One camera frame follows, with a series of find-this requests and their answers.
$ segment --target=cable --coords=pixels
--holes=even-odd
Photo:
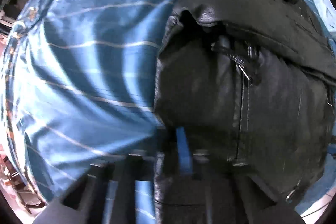
[[[312,213],[308,214],[308,215],[305,215],[305,216],[301,216],[301,218],[304,218],[304,217],[307,217],[309,215],[312,215],[313,213],[316,213],[318,212],[319,210],[323,209],[325,206],[329,205],[330,202],[328,202],[327,204],[323,205],[321,208],[317,209],[316,211],[313,211]]]

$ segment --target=black leather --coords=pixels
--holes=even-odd
[[[323,172],[335,87],[335,57],[303,0],[178,0],[155,112],[217,171],[243,161],[295,205]]]

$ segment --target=blue bedsheet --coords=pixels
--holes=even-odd
[[[317,13],[313,1],[305,1]],[[1,122],[11,161],[24,180],[25,168],[31,172],[46,200],[96,159],[155,151],[164,134],[152,112],[156,56],[174,2],[27,3],[4,55]],[[334,160],[329,164],[335,168]],[[139,185],[139,193],[143,187],[148,185]],[[142,204],[138,223],[153,223],[152,206]]]

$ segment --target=light blue cloth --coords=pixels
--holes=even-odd
[[[175,1],[28,1],[4,56],[2,138],[22,178],[26,166],[46,200],[98,158],[156,150],[156,57]],[[152,223],[143,188],[151,186],[139,187],[137,222]]]

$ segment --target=blue blanket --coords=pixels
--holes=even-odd
[[[29,0],[21,12],[1,74],[3,138],[24,182],[26,170],[46,200],[97,159],[155,151],[164,134],[152,112],[156,56],[174,2]],[[327,163],[336,169],[332,158]],[[138,187],[144,193],[148,185]],[[153,222],[148,194],[139,200],[138,223]]]

